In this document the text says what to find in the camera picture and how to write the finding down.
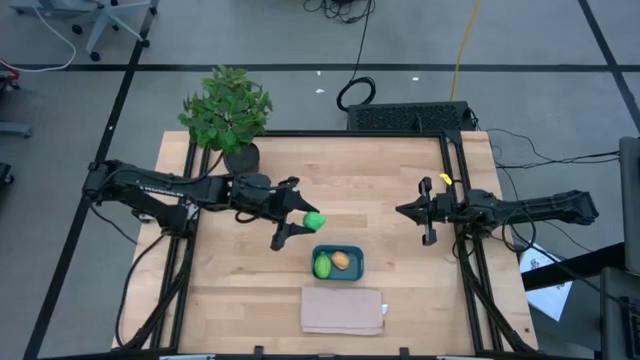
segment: yellow cable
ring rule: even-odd
[[[462,54],[464,54],[464,48],[467,47],[467,42],[469,41],[469,35],[471,35],[471,28],[473,27],[473,22],[476,21],[476,15],[478,15],[478,8],[480,7],[480,0],[476,0],[476,4],[473,7],[473,13],[471,14],[471,19],[469,20],[469,25],[467,25],[467,32],[464,33],[464,40],[462,40],[462,45],[460,46],[460,52],[458,53],[458,60],[456,61],[456,69],[453,72],[453,84],[451,85],[451,97],[449,101],[453,101],[456,97],[456,89],[458,88],[458,68],[460,68],[460,61],[462,61]]]

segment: office chair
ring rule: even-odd
[[[135,4],[119,5],[118,0],[102,0],[96,1],[97,7],[82,16],[71,19],[69,22],[73,24],[71,30],[76,34],[82,34],[83,29],[81,24],[89,22],[95,22],[91,34],[89,35],[89,41],[87,42],[86,51],[93,61],[100,61],[100,54],[93,49],[96,46],[100,37],[104,33],[107,26],[111,25],[113,30],[119,31],[120,27],[125,29],[128,33],[133,35],[143,47],[149,47],[149,40],[143,39],[142,36],[132,28],[130,28],[124,21],[122,21],[118,15],[123,15],[135,11],[139,7],[148,7],[152,15],[157,14],[157,10],[151,4],[150,1],[143,1]]]
[[[5,186],[13,184],[13,175],[11,175],[11,165],[0,163],[0,193],[4,190]]]
[[[16,82],[20,77],[18,72],[11,69],[8,69],[8,71],[11,73],[10,76],[0,75],[0,98],[2,98],[2,94],[7,86],[10,86],[14,90],[20,89],[20,86],[18,86]],[[31,137],[31,131],[31,126],[29,125],[0,120],[0,134],[19,135],[27,139]]]
[[[20,15],[27,12],[35,15],[34,5],[41,14],[47,14],[47,17],[69,18],[91,11],[91,8],[87,8],[89,4],[78,6],[73,2],[70,3],[69,0],[14,0],[9,7]]]

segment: black floor stripe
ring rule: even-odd
[[[629,86],[624,79],[624,75],[622,74],[623,70],[621,70],[621,67],[618,67],[616,59],[613,56],[613,52],[611,52],[611,48],[609,48],[609,44],[607,44],[607,40],[604,38],[600,25],[598,25],[598,21],[593,15],[593,11],[591,11],[591,7],[587,0],[578,0],[578,3],[582,8],[585,18],[587,19],[587,23],[589,23],[593,36],[596,38],[600,51],[602,51],[602,55],[607,61],[607,65],[612,69],[611,73],[613,74],[613,79],[618,86],[618,90],[620,91],[620,95],[622,95],[622,99],[627,106],[627,110],[629,111],[633,122],[636,124],[636,127],[640,130],[640,110],[638,110],[638,104],[636,103],[633,93],[629,90]]]
[[[159,0],[152,0],[151,3],[154,6],[157,6],[158,1]],[[147,11],[147,16],[145,17],[140,29],[140,35],[142,35],[143,37],[146,37],[147,33],[149,32],[152,20],[153,16],[150,12]],[[111,114],[109,115],[109,120],[107,121],[107,125],[105,126],[105,131],[102,135],[102,139],[100,140],[100,145],[98,146],[98,151],[96,152],[95,156],[96,161],[104,160],[107,155],[109,145],[111,144],[111,140],[113,138],[113,133],[118,124],[120,113],[122,112],[122,107],[124,106],[125,100],[127,98],[127,93],[129,92],[129,88],[131,87],[131,81],[133,80],[133,75],[135,73],[135,66],[140,60],[141,52],[142,46],[139,42],[136,42],[136,45],[131,54],[131,58],[129,60],[129,64],[127,65],[126,73],[120,85],[120,89],[118,90],[118,94],[116,95]],[[27,347],[25,349],[23,356],[23,359],[25,360],[33,360],[38,358],[38,354],[40,353],[40,349],[42,347],[42,342],[44,341],[44,338],[47,334],[51,316],[53,315],[53,311],[56,308],[56,303],[58,302],[62,286],[64,285],[65,277],[67,276],[67,272],[69,271],[69,266],[71,265],[71,260],[78,244],[78,240],[80,238],[82,227],[87,217],[87,211],[89,208],[88,205],[88,202],[85,200],[80,200],[80,203],[78,204],[78,208],[76,209],[76,213],[71,223],[71,228],[69,230],[69,233],[67,234],[67,239],[62,248],[62,253],[60,254],[56,269],[53,273],[53,278],[51,279],[51,283],[49,284],[49,288],[47,289],[47,294],[45,295],[42,307],[40,308],[40,312],[38,313],[38,318],[31,333],[31,337],[29,338],[29,343],[27,344]]]
[[[355,64],[224,64],[234,68],[243,68],[249,71],[353,71]],[[41,67],[59,66],[46,65],[19,65],[25,69],[38,69]],[[157,72],[209,72],[217,64],[137,64],[134,71]],[[433,71],[451,72],[455,64],[360,64],[360,70],[365,71]],[[65,70],[71,72],[96,71],[96,72],[126,72],[130,70],[129,64],[77,64],[70,65]],[[470,72],[640,72],[640,65],[580,65],[580,64],[462,64],[460,71]]]

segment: white paper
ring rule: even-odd
[[[534,245],[540,250],[544,249],[539,245]],[[555,256],[549,254],[554,259],[560,261]],[[524,252],[520,259],[520,273],[527,272],[539,267],[552,264],[548,257],[542,255],[535,249],[529,249]],[[542,311],[555,321],[560,321],[562,310],[567,302],[569,290],[571,290],[572,281],[564,284],[558,284],[544,289],[527,291],[527,301],[531,306]]]

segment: black clamp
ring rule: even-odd
[[[264,355],[264,346],[256,345],[253,348],[253,360],[262,360],[263,355]]]
[[[423,246],[430,246],[438,241],[436,230],[433,228],[432,219],[429,216],[431,203],[429,192],[431,189],[431,178],[425,177],[418,184],[420,197],[410,204],[396,206],[397,212],[415,221],[416,225],[424,225]]]
[[[409,348],[400,348],[400,360],[411,360]]]

